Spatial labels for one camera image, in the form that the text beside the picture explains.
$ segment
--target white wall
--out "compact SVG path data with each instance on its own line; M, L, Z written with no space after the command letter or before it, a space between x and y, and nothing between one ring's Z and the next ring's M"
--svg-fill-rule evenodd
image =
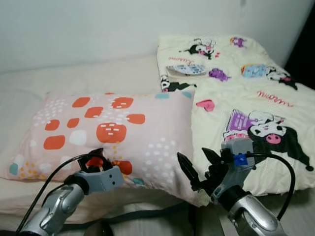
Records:
M314 0L0 0L0 73L155 53L163 33L243 34L284 65Z

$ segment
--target purple character print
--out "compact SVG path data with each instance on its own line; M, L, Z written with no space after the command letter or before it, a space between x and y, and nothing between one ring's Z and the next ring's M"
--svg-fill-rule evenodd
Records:
M268 112L252 111L249 115L234 109L223 133L224 141L237 138L250 138L254 152L272 153L273 151L287 155L304 164L307 171L314 171L307 156L298 142L297 132L284 126L285 119ZM266 157L255 158L255 164Z
M246 42L247 40L242 39L242 38L238 38L238 37L233 37L230 39L231 44L233 44L234 46L238 46L239 48L246 48L244 46L244 42Z
M218 68L213 68L211 71L209 71L209 76L219 79L222 82L227 81L228 79L231 78L230 76L227 76L222 70Z

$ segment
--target pink pillow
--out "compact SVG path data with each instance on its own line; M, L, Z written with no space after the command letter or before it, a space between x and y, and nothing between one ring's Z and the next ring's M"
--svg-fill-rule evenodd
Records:
M104 148L127 188L158 188L197 206L196 193L177 161L192 157L193 92L154 95L50 96L5 169L8 179L46 179L61 163ZM55 180L79 170L65 166Z

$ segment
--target white bed sheet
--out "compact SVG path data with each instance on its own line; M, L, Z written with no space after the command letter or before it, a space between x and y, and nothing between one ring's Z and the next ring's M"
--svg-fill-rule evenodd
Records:
M46 68L0 75L0 168L7 165L46 94L89 92L157 93L156 56L73 67ZM51 183L46 193L59 183ZM0 229L16 230L41 181L0 178ZM160 190L123 190L86 196L68 223L84 223L145 209L162 209L181 202Z

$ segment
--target pink heart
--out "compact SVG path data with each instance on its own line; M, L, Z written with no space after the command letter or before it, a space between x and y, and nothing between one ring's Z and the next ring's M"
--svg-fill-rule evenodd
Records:
M203 107L207 112L211 112L215 108L215 104L211 99L197 102L196 106L197 107Z

